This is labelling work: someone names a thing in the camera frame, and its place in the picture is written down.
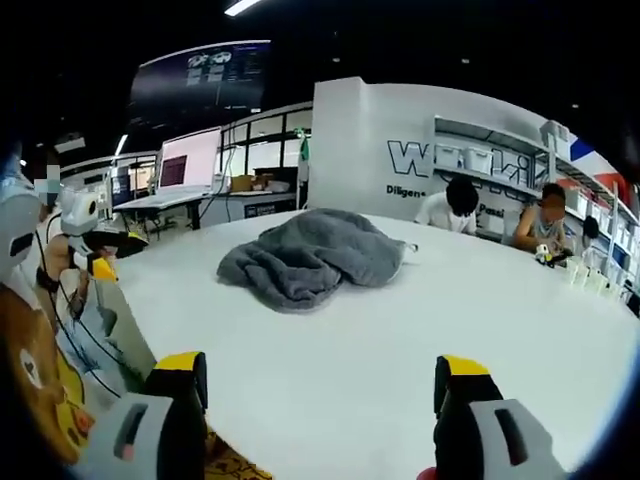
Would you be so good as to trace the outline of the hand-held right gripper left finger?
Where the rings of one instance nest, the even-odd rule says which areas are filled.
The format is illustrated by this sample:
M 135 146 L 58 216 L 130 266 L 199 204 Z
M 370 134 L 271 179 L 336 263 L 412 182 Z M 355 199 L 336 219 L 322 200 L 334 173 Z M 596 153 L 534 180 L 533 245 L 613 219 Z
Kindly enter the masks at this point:
M 98 418 L 74 468 L 76 479 L 203 479 L 208 407 L 203 352 L 158 361 L 143 391 Z

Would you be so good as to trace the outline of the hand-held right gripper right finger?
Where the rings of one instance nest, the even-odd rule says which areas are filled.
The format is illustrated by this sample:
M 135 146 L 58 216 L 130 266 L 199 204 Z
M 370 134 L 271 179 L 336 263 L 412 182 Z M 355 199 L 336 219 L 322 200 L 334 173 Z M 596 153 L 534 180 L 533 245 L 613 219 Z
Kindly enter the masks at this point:
M 519 401 L 505 398 L 482 364 L 437 358 L 433 431 L 437 479 L 565 479 L 552 437 Z

